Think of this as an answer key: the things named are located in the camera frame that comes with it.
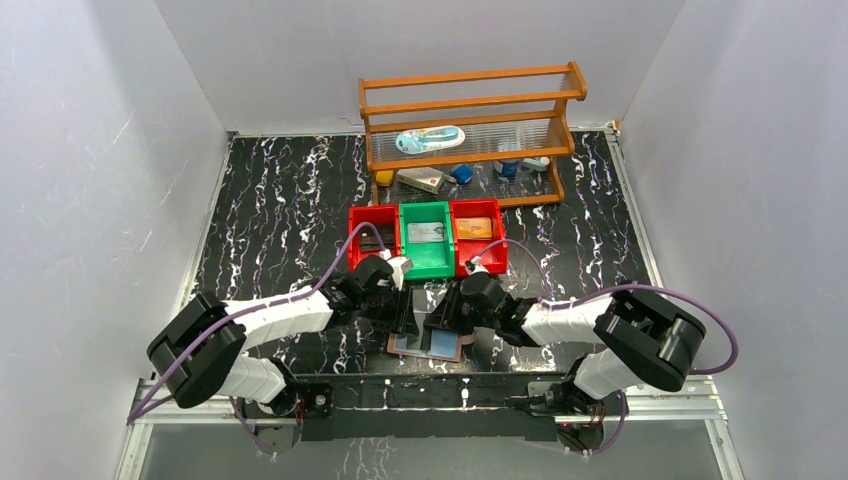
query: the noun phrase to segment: green bin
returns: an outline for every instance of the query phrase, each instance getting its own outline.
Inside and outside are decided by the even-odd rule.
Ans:
[[[441,222],[445,239],[437,243],[410,243],[410,223]],[[448,202],[406,203],[400,206],[401,255],[412,260],[412,270],[404,278],[450,278],[456,272],[453,226]]]

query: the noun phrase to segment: wire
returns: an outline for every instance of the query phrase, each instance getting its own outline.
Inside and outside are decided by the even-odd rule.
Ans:
[[[590,450],[590,454],[597,455],[599,453],[604,452],[609,447],[618,440],[618,436],[621,435],[621,430],[624,428],[624,417],[627,416],[627,395],[624,394],[624,390],[618,391],[618,397],[621,399],[621,417],[618,419],[618,425],[615,427],[615,432],[612,433],[612,438],[610,441],[598,447],[597,450]]]
[[[545,271],[542,270],[542,262],[540,262],[539,259],[536,258],[536,255],[533,255],[533,252],[531,252],[530,249],[527,248],[527,246],[524,245],[523,243],[517,242],[517,241],[512,240],[510,238],[502,238],[500,240],[495,240],[494,242],[486,245],[486,247],[483,248],[483,250],[480,250],[480,253],[475,255],[475,257],[482,257],[484,253],[488,252],[493,247],[500,245],[501,243],[511,243],[511,244],[521,248],[522,250],[524,250],[524,253],[526,253],[527,256],[530,257],[530,259],[533,261],[533,265],[536,266],[536,270],[539,272],[539,276],[542,277],[542,283],[545,285],[545,289],[547,289],[547,291],[548,291],[548,296],[550,296],[551,300],[553,300],[553,298],[554,298],[554,288],[551,285],[551,282],[548,281],[548,276],[545,275]]]
[[[201,343],[203,343],[207,338],[212,336],[212,334],[215,333],[216,331],[218,331],[221,327],[223,327],[227,323],[229,323],[229,322],[231,322],[231,321],[233,321],[233,320],[235,320],[239,317],[243,317],[243,316],[248,315],[250,313],[258,312],[259,310],[263,310],[265,308],[276,307],[277,305],[282,305],[284,303],[291,303],[291,302],[295,302],[297,300],[302,300],[302,299],[312,295],[313,293],[317,292],[321,287],[324,286],[324,283],[327,282],[327,280],[330,278],[330,275],[332,275],[332,273],[336,270],[336,266],[338,266],[341,259],[345,256],[348,247],[350,247],[351,242],[353,242],[353,239],[356,238],[356,235],[359,234],[359,231],[362,230],[365,227],[368,227],[368,228],[370,228],[371,230],[374,231],[374,235],[377,236],[377,240],[380,242],[380,248],[382,250],[385,250],[386,246],[383,243],[382,237],[380,237],[380,232],[377,231],[377,227],[375,227],[374,224],[372,224],[370,222],[362,222],[359,225],[357,225],[356,228],[353,229],[353,232],[351,232],[350,235],[348,235],[347,240],[345,240],[344,245],[342,245],[342,247],[339,249],[339,252],[336,255],[336,258],[333,259],[333,262],[330,264],[330,267],[327,268],[327,271],[324,272],[324,275],[321,277],[320,280],[318,280],[318,283],[316,283],[309,291],[304,292],[304,293],[299,293],[299,294],[296,294],[296,295],[292,295],[290,297],[280,298],[280,299],[274,300],[272,302],[254,305],[254,306],[248,307],[244,310],[239,310],[236,313],[233,313],[231,315],[227,315],[226,317],[221,318],[217,322],[213,323],[209,328],[204,330],[203,333],[198,335],[197,338],[195,338],[194,341],[191,342],[188,347],[186,347],[186,349],[183,351],[183,353],[181,353],[176,358],[176,360],[174,360],[174,363],[172,363],[171,366],[168,367],[167,370],[165,370],[165,373],[163,373],[162,376],[159,377],[159,380],[153,385],[153,387],[150,389],[150,391],[147,392],[147,394],[141,399],[141,401],[138,402],[138,404],[135,406],[135,408],[132,409],[129,416],[127,417],[127,424],[129,425],[130,423],[138,420],[138,418],[141,417],[142,415],[144,415],[145,413],[153,410],[153,408],[156,408],[156,406],[161,405],[161,403],[160,403],[159,405],[156,405],[154,407],[145,408],[145,407],[147,407],[147,404],[150,402],[150,399],[153,398],[154,395],[156,395],[156,392],[158,392],[159,389],[161,389],[162,386],[165,385],[165,383],[168,381],[168,379],[171,378],[171,376],[174,374],[174,372],[176,372],[177,369],[180,368],[180,366],[183,363],[185,363],[185,361],[189,357],[189,355],[194,353],[194,351],[197,350],[197,347],[199,347]]]
[[[159,405],[162,405],[163,403],[168,403],[168,402],[170,402],[170,401],[171,401],[171,400],[173,400],[173,399],[174,399],[174,396],[173,396],[173,395],[168,395],[167,397],[160,398],[159,400],[156,400],[155,402],[151,403],[150,405],[148,405],[148,406],[146,406],[146,407],[142,408],[142,409],[138,412],[138,416],[139,416],[139,417],[142,417],[142,416],[144,416],[144,415],[147,415],[147,413],[149,413],[151,410],[156,409],[157,407],[159,407]]]
[[[595,300],[598,297],[603,297],[605,295],[611,295],[611,294],[616,293],[616,292],[623,292],[623,291],[629,291],[629,290],[643,290],[643,291],[646,291],[646,292],[659,293],[659,294],[663,294],[663,295],[668,295],[669,297],[673,297],[673,298],[676,298],[678,300],[683,300],[684,302],[688,303],[689,305],[692,305],[693,307],[695,307],[695,308],[703,311],[707,315],[709,315],[709,317],[712,318],[718,324],[718,326],[721,327],[722,330],[724,330],[724,333],[727,335],[727,339],[730,341],[730,356],[728,356],[727,360],[725,360],[724,363],[722,363],[721,365],[718,365],[718,366],[715,366],[715,367],[693,368],[693,369],[689,370],[690,375],[713,375],[713,374],[716,374],[716,373],[721,373],[721,372],[727,370],[728,368],[732,367],[733,364],[736,363],[736,359],[739,358],[739,342],[736,339],[736,334],[733,333],[733,329],[730,328],[730,325],[728,325],[727,322],[724,319],[721,318],[721,316],[718,314],[718,312],[716,312],[712,308],[704,305],[700,301],[698,301],[698,300],[696,300],[696,299],[694,299],[694,298],[692,298],[688,295],[684,295],[682,293],[675,292],[674,290],[669,290],[667,288],[662,288],[662,287],[655,287],[653,285],[642,285],[642,284],[639,284],[639,283],[632,283],[632,284],[628,284],[628,285],[616,285],[615,287],[605,288],[605,289],[600,290],[598,292],[595,292],[591,295],[588,295],[586,297],[583,297],[581,299],[574,300],[574,301],[571,301],[571,302],[561,302],[561,303],[556,303],[556,304],[548,302],[548,306],[552,310],[560,310],[560,309],[563,309],[563,308],[578,307],[580,305],[583,305],[584,303]]]
[[[247,430],[247,434],[253,439],[253,443],[255,443],[260,450],[271,455],[271,457],[276,456],[277,452],[274,451],[274,447],[268,445],[265,441],[259,438],[259,435],[257,435],[253,428],[247,423],[247,420],[245,420],[244,415],[241,414],[241,411],[236,404],[235,397],[230,397],[230,405],[233,406],[233,414],[239,419],[239,422],[241,422],[242,426],[244,426],[244,429]]]

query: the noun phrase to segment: wooden rack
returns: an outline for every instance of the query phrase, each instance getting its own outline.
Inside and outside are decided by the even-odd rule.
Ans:
[[[497,79],[512,79],[556,75],[561,78],[560,87],[553,91],[500,94],[471,98],[450,98],[444,100],[421,101],[412,103],[383,103],[369,105],[369,91],[417,87],[422,85],[450,84],[457,82],[486,82]],[[409,89],[409,96],[415,95]],[[502,207],[540,205],[560,203],[565,192],[557,172],[557,156],[571,155],[574,152],[574,140],[568,131],[565,119],[566,102],[570,99],[586,98],[586,81],[577,67],[577,63],[551,67],[516,68],[485,72],[428,75],[421,77],[389,78],[382,80],[359,79],[359,113],[365,122],[365,148],[368,171],[372,178],[381,170],[398,170],[438,165],[456,165],[461,163],[492,162],[495,160],[523,159],[525,157],[550,157],[548,178],[552,193],[535,196],[511,197],[499,199]],[[459,118],[424,119],[394,123],[377,124],[382,115],[426,114],[438,110],[475,107],[494,107],[502,105],[548,102],[552,108],[540,111],[500,113],[495,115],[476,115]],[[460,126],[466,132],[466,140],[457,147],[408,155],[395,147],[395,138],[403,130],[436,127],[440,125]],[[372,181],[372,199],[379,202],[378,187]]]

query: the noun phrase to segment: red bin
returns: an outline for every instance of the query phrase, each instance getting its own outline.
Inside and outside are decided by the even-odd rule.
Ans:
[[[400,220],[399,220],[399,211],[397,205],[384,205],[379,207],[350,207],[348,211],[348,224],[347,224],[347,233],[350,235],[353,232],[353,229],[357,227],[362,222],[371,222],[374,226],[379,227],[380,225],[392,225],[394,226],[395,238],[394,238],[394,246],[388,247],[392,252],[392,256],[400,255]],[[353,242],[350,244],[350,248],[347,251],[347,266],[350,270],[356,268],[359,264],[359,261],[368,255],[376,255],[379,250],[375,250],[373,252],[363,252],[359,247],[359,238],[361,233],[364,231],[360,230],[360,235],[357,235],[356,238],[353,239]]]
[[[486,245],[506,238],[501,219],[501,207],[496,199],[484,200],[451,200],[451,223],[453,224],[454,247],[456,250],[456,276],[467,277],[465,262],[471,260],[483,250]],[[492,221],[491,239],[460,239],[459,229],[456,225],[457,218],[488,217]],[[482,264],[489,273],[501,275],[506,273],[509,262],[509,250],[506,243],[501,243],[489,249],[482,259]]]

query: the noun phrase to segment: marble pattern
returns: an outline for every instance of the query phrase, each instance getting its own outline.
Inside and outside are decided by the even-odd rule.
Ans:
[[[537,255],[560,299],[624,278],[648,282],[604,133],[573,136],[576,153],[558,160],[565,202],[504,210],[507,236]],[[348,207],[369,204],[363,138],[237,138],[231,148],[194,290],[248,300],[287,293],[319,277],[347,236]],[[502,185],[489,181],[481,167],[475,169],[477,189],[497,195]],[[528,188],[534,182],[522,184]],[[463,193],[447,190],[450,198],[479,196]],[[543,293],[526,255],[511,248],[509,258],[505,287],[517,296]],[[438,293],[441,283],[426,287]],[[438,295],[429,298],[435,303]],[[464,347],[460,363],[446,363],[387,354],[385,342],[384,334],[360,319],[342,329],[270,342],[251,353],[277,356],[294,373],[414,374],[565,371],[591,348],[515,348],[484,330]]]

